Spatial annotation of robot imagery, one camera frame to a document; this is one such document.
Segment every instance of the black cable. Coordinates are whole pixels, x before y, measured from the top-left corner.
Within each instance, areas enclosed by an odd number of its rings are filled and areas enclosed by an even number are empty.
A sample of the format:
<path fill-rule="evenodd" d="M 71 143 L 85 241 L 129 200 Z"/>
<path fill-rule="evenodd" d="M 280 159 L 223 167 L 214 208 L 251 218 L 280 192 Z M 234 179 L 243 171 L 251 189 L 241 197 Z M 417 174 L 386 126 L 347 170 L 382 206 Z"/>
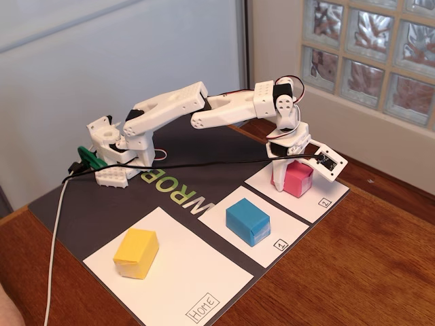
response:
<path fill-rule="evenodd" d="M 315 154 L 297 154 L 297 155 L 288 155 L 288 156 L 279 156 L 277 158 L 261 158 L 258 160 L 246 160 L 246 161 L 216 161 L 216 162 L 206 162 L 206 163 L 196 163 L 196 164 L 178 164 L 178 165 L 168 165 L 168 166 L 140 166 L 140 165 L 128 165 L 128 164 L 112 164 L 108 166 L 104 166 L 97 170 L 86 171 L 82 173 L 76 173 L 74 175 L 69 175 L 65 179 L 63 179 L 62 183 L 64 183 L 68 179 L 72 179 L 75 177 L 80 177 L 82 175 L 90 175 L 96 173 L 98 171 L 105 170 L 106 168 L 137 168 L 140 170 L 158 170 L 158 169 L 167 169 L 167 168 L 193 168 L 199 166 L 210 166 L 217 164 L 244 164 L 244 163 L 259 163 L 259 162 L 270 162 L 275 160 L 291 160 L 296 158 L 316 158 L 321 160 L 323 156 L 315 155 Z"/>

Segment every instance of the white cable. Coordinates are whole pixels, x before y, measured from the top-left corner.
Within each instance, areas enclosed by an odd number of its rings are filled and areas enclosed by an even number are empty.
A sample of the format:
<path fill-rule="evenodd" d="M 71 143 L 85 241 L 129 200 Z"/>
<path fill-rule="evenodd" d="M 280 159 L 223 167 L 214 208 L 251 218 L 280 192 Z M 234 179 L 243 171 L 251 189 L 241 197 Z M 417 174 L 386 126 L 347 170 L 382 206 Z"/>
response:
<path fill-rule="evenodd" d="M 161 151 L 164 154 L 163 158 L 155 158 L 154 161 L 163 161 L 168 157 L 168 152 L 161 148 L 155 148 L 155 151 Z"/>
<path fill-rule="evenodd" d="M 62 208 L 62 201 L 63 201 L 63 194 L 65 193 L 65 189 L 67 187 L 69 180 L 66 180 L 62 192 L 60 193 L 59 197 L 59 204 L 57 206 L 57 214 L 56 214 L 56 221 L 54 222 L 54 229 L 53 229 L 53 238 L 52 238 L 52 250 L 50 252 L 50 265 L 48 267 L 48 288 L 47 288 L 47 308 L 46 308 L 46 318 L 43 322 L 43 326 L 47 326 L 48 324 L 48 315 L 50 313 L 50 302 L 51 302 L 51 296 L 52 296 L 52 271 L 53 271 L 53 259 L 54 259 L 54 244 L 56 243 L 56 233 L 57 233 L 57 225 L 59 224 L 59 216 L 60 216 L 60 210 Z"/>

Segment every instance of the glass block window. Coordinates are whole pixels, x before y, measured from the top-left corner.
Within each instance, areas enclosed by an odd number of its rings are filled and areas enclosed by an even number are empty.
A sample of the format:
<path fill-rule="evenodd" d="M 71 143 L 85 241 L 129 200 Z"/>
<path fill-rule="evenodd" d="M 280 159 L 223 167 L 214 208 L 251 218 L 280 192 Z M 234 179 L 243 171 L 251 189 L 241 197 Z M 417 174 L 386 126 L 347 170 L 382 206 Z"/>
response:
<path fill-rule="evenodd" d="M 302 76 L 310 84 L 328 92 L 335 87 L 338 56 L 321 50 L 304 47 Z"/>
<path fill-rule="evenodd" d="M 434 95 L 435 86 L 392 74 L 385 112 L 425 126 L 434 102 Z"/>
<path fill-rule="evenodd" d="M 394 19 L 362 10 L 351 10 L 346 49 L 379 61 L 387 60 Z"/>
<path fill-rule="evenodd" d="M 435 0 L 304 0 L 303 26 L 307 84 L 435 130 Z"/>
<path fill-rule="evenodd" d="M 324 1 L 305 2 L 304 35 L 307 39 L 324 42 L 338 48 L 343 7 Z"/>
<path fill-rule="evenodd" d="M 368 3 L 389 9 L 395 9 L 397 7 L 397 0 L 354 0 L 354 2 Z"/>
<path fill-rule="evenodd" d="M 405 0 L 405 10 L 413 14 L 435 18 L 435 0 Z"/>
<path fill-rule="evenodd" d="M 435 28 L 401 22 L 395 57 L 399 66 L 435 76 Z"/>
<path fill-rule="evenodd" d="M 375 108 L 378 104 L 384 71 L 345 59 L 341 96 Z"/>

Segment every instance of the person's arm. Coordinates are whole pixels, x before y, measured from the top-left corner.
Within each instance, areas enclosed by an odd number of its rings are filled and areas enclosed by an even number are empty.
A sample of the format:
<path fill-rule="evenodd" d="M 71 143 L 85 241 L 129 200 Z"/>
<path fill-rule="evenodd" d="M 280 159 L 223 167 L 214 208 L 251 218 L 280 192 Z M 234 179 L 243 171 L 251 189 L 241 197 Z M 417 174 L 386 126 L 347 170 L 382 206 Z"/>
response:
<path fill-rule="evenodd" d="M 0 325 L 25 326 L 24 319 L 0 284 Z"/>

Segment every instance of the glass block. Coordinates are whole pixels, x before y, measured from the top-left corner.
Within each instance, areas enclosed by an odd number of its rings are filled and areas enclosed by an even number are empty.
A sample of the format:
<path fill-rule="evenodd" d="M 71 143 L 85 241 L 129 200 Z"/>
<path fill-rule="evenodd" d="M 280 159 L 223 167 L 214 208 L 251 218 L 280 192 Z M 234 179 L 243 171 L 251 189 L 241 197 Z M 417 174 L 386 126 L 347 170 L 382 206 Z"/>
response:
<path fill-rule="evenodd" d="M 308 84 L 329 92 L 334 91 L 338 56 L 328 52 L 304 47 L 302 78 Z"/>
<path fill-rule="evenodd" d="M 435 78 L 435 28 L 400 23 L 394 63 Z"/>
<path fill-rule="evenodd" d="M 371 5 L 378 5 L 388 9 L 397 8 L 397 0 L 352 0 L 352 2 L 369 3 Z"/>
<path fill-rule="evenodd" d="M 346 51 L 385 62 L 393 25 L 392 17 L 352 9 L 347 29 Z"/>
<path fill-rule="evenodd" d="M 375 108 L 381 94 L 383 76 L 382 69 L 345 59 L 341 96 Z"/>
<path fill-rule="evenodd" d="M 419 126 L 428 123 L 435 86 L 392 74 L 384 112 Z"/>
<path fill-rule="evenodd" d="M 405 0 L 405 11 L 435 18 L 435 0 Z"/>
<path fill-rule="evenodd" d="M 342 18 L 341 5 L 305 0 L 304 38 L 338 48 Z"/>

